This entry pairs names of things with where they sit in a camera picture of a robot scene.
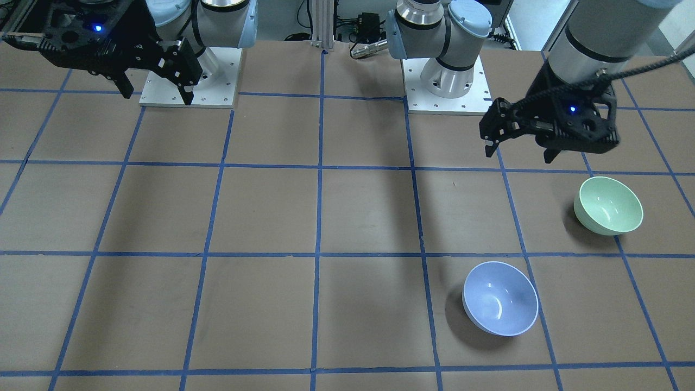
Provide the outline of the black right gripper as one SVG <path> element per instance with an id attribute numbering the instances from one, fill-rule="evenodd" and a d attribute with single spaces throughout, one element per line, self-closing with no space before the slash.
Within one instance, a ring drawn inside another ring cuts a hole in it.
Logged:
<path id="1" fill-rule="evenodd" d="M 191 43 L 161 41 L 144 1 L 21 1 L 3 42 L 58 67 L 112 75 L 125 99 L 135 92 L 130 68 L 167 79 L 185 105 L 193 104 L 202 76 Z"/>

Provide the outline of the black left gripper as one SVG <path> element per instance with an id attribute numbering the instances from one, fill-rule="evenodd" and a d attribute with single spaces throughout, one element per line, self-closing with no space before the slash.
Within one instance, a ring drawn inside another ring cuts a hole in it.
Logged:
<path id="1" fill-rule="evenodd" d="M 604 154 L 619 145 L 616 125 L 617 99 L 610 82 L 588 89 L 558 92 L 529 104 L 529 113 L 548 129 L 537 134 L 535 122 L 518 118 L 512 103 L 497 97 L 479 121 L 479 136 L 485 156 L 490 158 L 503 141 L 536 135 L 544 148 L 545 164 L 553 163 L 562 151 Z"/>

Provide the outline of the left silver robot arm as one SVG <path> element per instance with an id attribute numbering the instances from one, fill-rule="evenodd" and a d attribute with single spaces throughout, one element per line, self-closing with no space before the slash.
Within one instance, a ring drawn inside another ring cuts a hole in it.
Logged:
<path id="1" fill-rule="evenodd" d="M 604 154 L 621 138 L 613 82 L 677 64 L 693 45 L 627 69 L 678 1 L 566 1 L 530 24 L 513 27 L 519 48 L 547 57 L 517 102 L 497 97 L 484 110 L 479 136 L 491 157 L 504 141 L 532 135 L 551 163 L 559 153 Z M 398 60 L 424 60 L 420 84 L 431 96 L 459 99 L 474 86 L 474 66 L 493 31 L 490 2 L 399 1 L 386 17 L 386 43 Z"/>

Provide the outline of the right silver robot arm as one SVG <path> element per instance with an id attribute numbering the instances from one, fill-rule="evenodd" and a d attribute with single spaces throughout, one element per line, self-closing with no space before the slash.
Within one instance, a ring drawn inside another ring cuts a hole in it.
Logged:
<path id="1" fill-rule="evenodd" d="M 18 1 L 2 40 L 51 64 L 84 70 L 142 106 L 231 109 L 242 51 L 254 46 L 255 1 Z"/>

